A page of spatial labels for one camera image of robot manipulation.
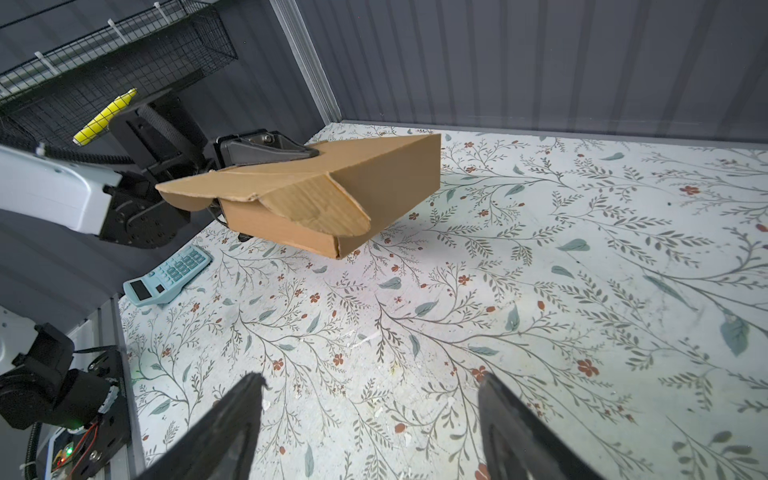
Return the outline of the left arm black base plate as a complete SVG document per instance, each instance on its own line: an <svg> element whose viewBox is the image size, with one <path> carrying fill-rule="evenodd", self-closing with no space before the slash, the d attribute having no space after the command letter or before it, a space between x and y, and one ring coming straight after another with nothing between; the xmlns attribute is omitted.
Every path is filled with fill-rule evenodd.
<svg viewBox="0 0 768 480"><path fill-rule="evenodd" d="M88 479L130 440L123 362L117 346L76 349L71 338L46 323L34 327L28 351L17 354L1 374L1 417L17 430L29 430L26 479L65 471ZM58 427L79 437L59 450L51 467L37 466L42 427Z"/></svg>

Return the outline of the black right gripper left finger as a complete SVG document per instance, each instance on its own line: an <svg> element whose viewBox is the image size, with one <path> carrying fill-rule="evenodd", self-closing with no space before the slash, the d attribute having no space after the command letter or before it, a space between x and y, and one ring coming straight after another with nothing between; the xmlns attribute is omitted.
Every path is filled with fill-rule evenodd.
<svg viewBox="0 0 768 480"><path fill-rule="evenodd" d="M241 378L141 479L247 479L261 426L259 373Z"/></svg>

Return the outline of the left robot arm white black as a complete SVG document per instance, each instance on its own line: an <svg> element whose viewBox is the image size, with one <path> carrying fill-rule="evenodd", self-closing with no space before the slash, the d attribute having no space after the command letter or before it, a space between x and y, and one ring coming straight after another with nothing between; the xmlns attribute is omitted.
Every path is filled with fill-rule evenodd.
<svg viewBox="0 0 768 480"><path fill-rule="evenodd" d="M304 160L318 150L259 129L207 141L170 89L135 101L115 99L76 134L77 145L109 131L125 156L78 153L1 133L1 208L140 249L171 243L191 215L156 186L221 170Z"/></svg>

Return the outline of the brown cardboard paper box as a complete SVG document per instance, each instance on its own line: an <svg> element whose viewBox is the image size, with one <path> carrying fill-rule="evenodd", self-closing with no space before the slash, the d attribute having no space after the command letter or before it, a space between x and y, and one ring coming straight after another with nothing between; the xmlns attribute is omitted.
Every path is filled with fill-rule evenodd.
<svg viewBox="0 0 768 480"><path fill-rule="evenodd" d="M341 259L440 186L438 134L315 144L303 160L233 166L157 185L171 206L221 206L230 230Z"/></svg>

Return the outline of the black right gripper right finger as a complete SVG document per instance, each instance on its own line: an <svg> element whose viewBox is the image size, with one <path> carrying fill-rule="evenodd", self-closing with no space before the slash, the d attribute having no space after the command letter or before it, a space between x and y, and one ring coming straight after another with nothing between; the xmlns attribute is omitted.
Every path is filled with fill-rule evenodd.
<svg viewBox="0 0 768 480"><path fill-rule="evenodd" d="M480 383L478 411L492 479L601 477L493 374L486 374Z"/></svg>

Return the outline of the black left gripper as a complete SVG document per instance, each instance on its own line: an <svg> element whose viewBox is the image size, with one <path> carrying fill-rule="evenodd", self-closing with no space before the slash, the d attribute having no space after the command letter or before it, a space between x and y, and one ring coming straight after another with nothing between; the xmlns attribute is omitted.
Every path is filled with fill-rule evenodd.
<svg viewBox="0 0 768 480"><path fill-rule="evenodd" d="M170 205L161 183L223 167L283 163L314 158L320 152L279 131L221 136L215 153L209 140L171 89L157 92L117 114L110 134L127 153L135 171L125 171L110 197L98 238L114 244L154 249L171 243L190 223L191 214Z"/></svg>

